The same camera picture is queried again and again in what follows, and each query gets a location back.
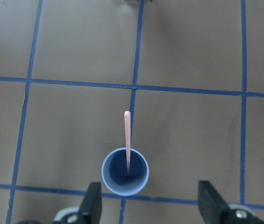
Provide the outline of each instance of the cup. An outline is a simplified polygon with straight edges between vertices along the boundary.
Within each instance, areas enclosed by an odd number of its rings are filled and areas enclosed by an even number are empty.
[[[149,166],[144,156],[131,148],[128,175],[126,148],[118,148],[104,159],[101,173],[106,187],[111,192],[120,196],[131,196],[145,187],[149,179]]]

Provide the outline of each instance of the black object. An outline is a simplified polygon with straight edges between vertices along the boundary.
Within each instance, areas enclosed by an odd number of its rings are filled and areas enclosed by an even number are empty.
[[[102,191],[100,182],[91,182],[77,213],[65,215],[52,224],[99,224],[102,213]],[[23,221],[17,224],[41,224],[37,221]]]
[[[198,182],[198,209],[206,224],[264,224],[240,206],[231,209],[210,181]]]

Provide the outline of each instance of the silver bolt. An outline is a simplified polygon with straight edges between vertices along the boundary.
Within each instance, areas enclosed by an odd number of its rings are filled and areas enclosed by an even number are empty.
[[[237,218],[247,218],[247,212],[243,210],[237,210],[236,217]]]
[[[71,215],[71,216],[69,216],[69,217],[67,218],[67,222],[68,222],[68,223],[74,223],[74,222],[77,221],[77,219],[78,219],[77,214],[73,214],[73,215]]]

